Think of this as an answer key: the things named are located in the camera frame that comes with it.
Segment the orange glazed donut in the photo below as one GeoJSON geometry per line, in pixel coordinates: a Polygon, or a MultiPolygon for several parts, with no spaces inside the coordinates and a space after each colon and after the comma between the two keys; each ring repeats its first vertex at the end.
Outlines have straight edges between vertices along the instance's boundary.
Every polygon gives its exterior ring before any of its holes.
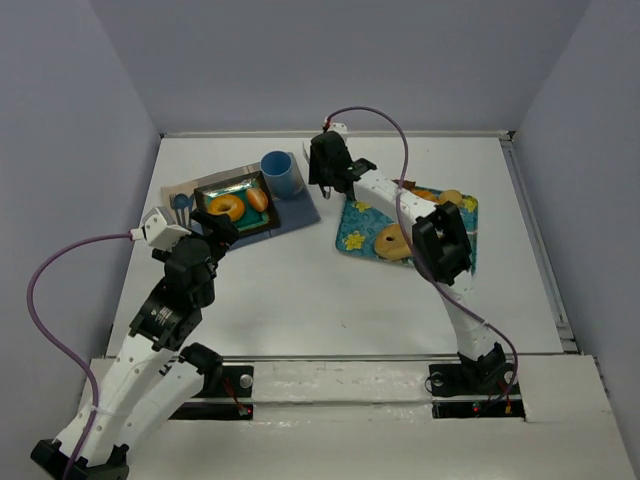
{"type": "Polygon", "coordinates": [[[233,194],[220,195],[213,198],[207,211],[211,215],[227,215],[232,222],[240,220],[245,214],[245,204],[243,200],[233,194]]]}

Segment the orange cream bun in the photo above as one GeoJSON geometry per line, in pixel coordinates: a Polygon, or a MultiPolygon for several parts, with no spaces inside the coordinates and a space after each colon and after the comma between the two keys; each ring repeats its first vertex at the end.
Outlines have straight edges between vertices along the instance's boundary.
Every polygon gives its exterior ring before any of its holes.
{"type": "Polygon", "coordinates": [[[256,187],[248,188],[246,190],[246,199],[251,206],[258,213],[263,213],[269,207],[269,199],[266,193],[256,187]]]}

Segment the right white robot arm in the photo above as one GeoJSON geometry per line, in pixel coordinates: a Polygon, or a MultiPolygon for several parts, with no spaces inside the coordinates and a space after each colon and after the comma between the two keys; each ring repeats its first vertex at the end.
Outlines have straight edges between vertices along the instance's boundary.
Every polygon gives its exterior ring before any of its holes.
{"type": "Polygon", "coordinates": [[[459,208],[419,197],[380,173],[372,162],[354,160],[344,138],[323,132],[310,142],[309,183],[324,195],[331,190],[364,202],[393,218],[411,251],[419,274],[438,291],[457,341],[459,377],[471,395],[499,402],[517,380],[518,357],[513,343],[469,306],[470,284],[457,284],[471,274],[471,244],[459,208]]]}

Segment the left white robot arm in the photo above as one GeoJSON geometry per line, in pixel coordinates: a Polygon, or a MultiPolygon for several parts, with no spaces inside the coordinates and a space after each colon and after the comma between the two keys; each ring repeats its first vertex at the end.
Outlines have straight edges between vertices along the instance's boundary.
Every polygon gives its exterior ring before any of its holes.
{"type": "Polygon", "coordinates": [[[134,316],[102,379],[40,320],[34,303],[38,268],[27,287],[27,308],[36,328],[86,374],[91,396],[54,438],[39,441],[32,460],[53,479],[124,479],[127,456],[202,390],[227,387],[222,357],[186,341],[215,299],[219,261],[239,238],[226,214],[195,210],[197,232],[156,207],[124,239],[142,241],[164,274],[134,316]]]}

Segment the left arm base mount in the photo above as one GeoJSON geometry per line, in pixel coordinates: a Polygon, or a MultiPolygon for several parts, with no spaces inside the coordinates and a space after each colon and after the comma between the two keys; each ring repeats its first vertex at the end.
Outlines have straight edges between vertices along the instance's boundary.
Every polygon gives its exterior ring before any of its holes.
{"type": "Polygon", "coordinates": [[[208,347],[193,343],[184,347],[159,370],[162,379],[181,379],[184,371],[195,377],[200,389],[171,414],[170,420],[249,421],[254,366],[223,363],[223,357],[208,347]]]}

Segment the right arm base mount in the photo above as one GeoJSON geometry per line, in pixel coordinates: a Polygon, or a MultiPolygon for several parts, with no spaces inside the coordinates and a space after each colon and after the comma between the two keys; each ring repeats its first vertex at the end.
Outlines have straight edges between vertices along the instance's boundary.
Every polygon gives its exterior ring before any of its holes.
{"type": "Polygon", "coordinates": [[[513,367],[498,343],[478,360],[459,354],[458,363],[431,364],[424,387],[432,397],[433,417],[524,419],[524,403],[513,367]]]}

